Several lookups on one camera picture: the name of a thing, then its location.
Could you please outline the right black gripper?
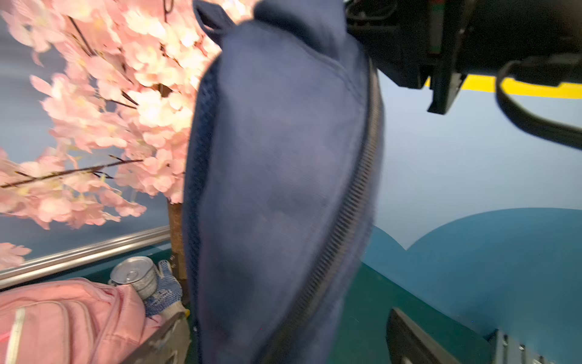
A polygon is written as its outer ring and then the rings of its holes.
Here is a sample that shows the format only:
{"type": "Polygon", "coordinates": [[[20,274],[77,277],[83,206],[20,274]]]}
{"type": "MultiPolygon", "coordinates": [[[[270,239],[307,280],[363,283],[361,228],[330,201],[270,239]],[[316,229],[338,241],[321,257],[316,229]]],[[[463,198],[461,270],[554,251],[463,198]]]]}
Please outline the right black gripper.
{"type": "Polygon", "coordinates": [[[397,86],[433,92],[429,112],[444,115],[467,74],[456,67],[474,1],[347,1],[348,32],[397,86]]]}

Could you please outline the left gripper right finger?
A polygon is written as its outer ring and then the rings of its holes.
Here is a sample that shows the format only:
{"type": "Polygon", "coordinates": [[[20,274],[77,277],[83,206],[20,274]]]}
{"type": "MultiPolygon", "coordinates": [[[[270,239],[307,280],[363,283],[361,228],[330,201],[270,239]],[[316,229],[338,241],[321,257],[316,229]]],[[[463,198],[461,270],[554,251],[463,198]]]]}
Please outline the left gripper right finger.
{"type": "Polygon", "coordinates": [[[386,324],[386,345],[392,364],[459,364],[416,322],[400,309],[391,309],[386,324]]]}

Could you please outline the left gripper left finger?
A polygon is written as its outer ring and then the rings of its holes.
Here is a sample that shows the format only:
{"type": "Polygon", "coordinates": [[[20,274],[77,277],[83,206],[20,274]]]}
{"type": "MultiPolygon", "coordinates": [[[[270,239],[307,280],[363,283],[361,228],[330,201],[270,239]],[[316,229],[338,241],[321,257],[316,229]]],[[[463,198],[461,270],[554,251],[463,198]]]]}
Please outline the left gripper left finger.
{"type": "Polygon", "coordinates": [[[184,312],[171,317],[122,364],[182,364],[191,343],[189,323],[184,312]]]}

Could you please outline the pink backpack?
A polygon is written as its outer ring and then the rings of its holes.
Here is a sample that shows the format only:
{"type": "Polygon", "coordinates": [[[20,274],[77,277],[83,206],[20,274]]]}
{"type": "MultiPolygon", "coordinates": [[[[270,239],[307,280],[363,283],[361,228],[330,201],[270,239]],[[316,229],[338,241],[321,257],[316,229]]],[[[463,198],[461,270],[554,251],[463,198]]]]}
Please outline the pink backpack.
{"type": "Polygon", "coordinates": [[[121,363],[165,320],[138,293],[84,278],[1,294],[3,363],[121,363]]]}

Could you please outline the navy blue backpack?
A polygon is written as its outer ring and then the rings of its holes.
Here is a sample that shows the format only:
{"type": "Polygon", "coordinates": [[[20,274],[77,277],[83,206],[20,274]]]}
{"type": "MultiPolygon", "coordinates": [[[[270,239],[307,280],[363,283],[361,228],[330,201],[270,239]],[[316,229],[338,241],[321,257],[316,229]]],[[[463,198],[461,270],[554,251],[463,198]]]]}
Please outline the navy blue backpack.
{"type": "Polygon", "coordinates": [[[192,7],[221,50],[183,188],[199,361],[325,363],[373,225],[377,70],[341,1],[261,1],[239,24],[192,7]]]}

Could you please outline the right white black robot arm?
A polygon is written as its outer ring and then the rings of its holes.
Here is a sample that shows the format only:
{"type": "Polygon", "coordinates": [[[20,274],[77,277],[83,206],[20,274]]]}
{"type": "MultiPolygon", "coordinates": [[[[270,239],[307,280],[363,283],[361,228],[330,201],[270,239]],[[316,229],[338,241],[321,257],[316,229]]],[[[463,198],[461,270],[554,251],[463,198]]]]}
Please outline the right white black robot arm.
{"type": "Polygon", "coordinates": [[[433,92],[448,112],[469,75],[581,52],[579,1],[347,1],[348,32],[396,85],[433,92]]]}

